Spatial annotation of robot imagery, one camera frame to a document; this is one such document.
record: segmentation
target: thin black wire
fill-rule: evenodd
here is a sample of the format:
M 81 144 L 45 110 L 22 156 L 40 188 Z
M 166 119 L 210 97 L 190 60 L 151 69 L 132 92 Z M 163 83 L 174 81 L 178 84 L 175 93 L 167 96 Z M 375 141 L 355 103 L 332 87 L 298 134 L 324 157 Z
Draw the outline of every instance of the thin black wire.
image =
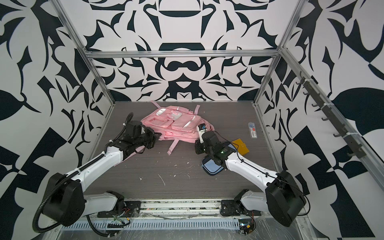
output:
M 305 215 L 307 215 L 307 214 L 310 212 L 310 210 L 311 210 L 311 203 L 310 203 L 308 197 L 307 197 L 307 196 L 306 196 L 306 195 L 305 195 L 299 188 L 297 188 L 297 187 L 293 186 L 292 184 L 287 183 L 287 182 L 285 182 L 285 181 L 283 181 L 283 180 L 281 180 L 281 179 L 278 179 L 278 178 L 276 178 L 276 177 L 272 177 L 272 176 L 269 175 L 268 173 L 263 172 L 263 171 L 261 171 L 261 170 L 255 168 L 254 166 L 252 166 L 252 165 L 250 165 L 250 164 L 244 162 L 244 160 L 240 158 L 239 153 L 238 153 L 239 145 L 237 145 L 236 143 L 233 143 L 233 142 L 228 141 L 228 140 L 225 139 L 223 136 L 221 136 L 220 133 L 218 133 L 217 131 L 213 131 L 213 132 L 217 133 L 222 139 L 226 140 L 226 141 L 229 142 L 230 144 L 232 144 L 232 145 L 234 144 L 234 145 L 237 146 L 237 148 L 236 148 L 236 153 L 237 153 L 237 157 L 241 160 L 241 162 L 247 164 L 247 165 L 250 166 L 250 167 L 253 167 L 253 168 L 256 169 L 257 171 L 259 171 L 259 172 L 261 172 L 262 174 L 264 174 L 266 177 L 271 177 L 271 178 L 274 178 L 274 179 L 276 179 L 276 180 L 279 180 L 280 182 L 284 182 L 284 183 L 290 185 L 291 187 L 293 187 L 294 189 L 298 190 L 298 191 L 299 191 L 299 192 L 300 192 L 300 193 L 307 199 L 307 202 L 308 202 L 308 211 L 307 211 L 306 213 L 304 213 L 304 214 L 299 214 L 298 216 L 305 216 Z

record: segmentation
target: backpack strap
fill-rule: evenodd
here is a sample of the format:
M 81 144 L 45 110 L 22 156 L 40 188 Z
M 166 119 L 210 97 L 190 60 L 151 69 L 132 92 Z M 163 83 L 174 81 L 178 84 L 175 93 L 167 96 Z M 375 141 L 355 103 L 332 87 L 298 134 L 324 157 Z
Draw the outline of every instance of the backpack strap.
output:
M 176 147 L 178 142 L 179 142 L 179 139 L 177 139 L 177 138 L 173 141 L 173 143 L 171 144 L 171 146 L 168 149 L 168 152 L 167 152 L 168 155 L 170 155 L 172 153 L 173 149 Z
M 194 115 L 197 115 L 199 108 L 200 108 L 200 105 L 196 105 L 195 112 L 193 113 Z
M 157 108 L 161 108 L 160 105 L 154 101 L 151 101 L 151 103 L 153 103 Z

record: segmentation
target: black and white patterned wall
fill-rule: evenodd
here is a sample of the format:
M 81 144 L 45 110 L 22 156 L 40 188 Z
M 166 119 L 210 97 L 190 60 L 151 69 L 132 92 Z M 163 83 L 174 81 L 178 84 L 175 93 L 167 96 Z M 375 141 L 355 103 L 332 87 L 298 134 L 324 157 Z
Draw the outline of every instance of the black and white patterned wall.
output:
M 0 72 L 0 239 L 29 240 L 48 179 L 87 160 L 110 103 L 47 0 L 1 1 Z
M 384 2 L 310 0 L 289 51 L 383 158 Z M 260 99 L 283 169 L 311 202 L 319 239 L 383 239 L 384 192 L 281 60 Z
M 276 49 L 297 0 L 63 0 L 90 51 Z M 270 57 L 95 61 L 117 101 L 253 100 Z

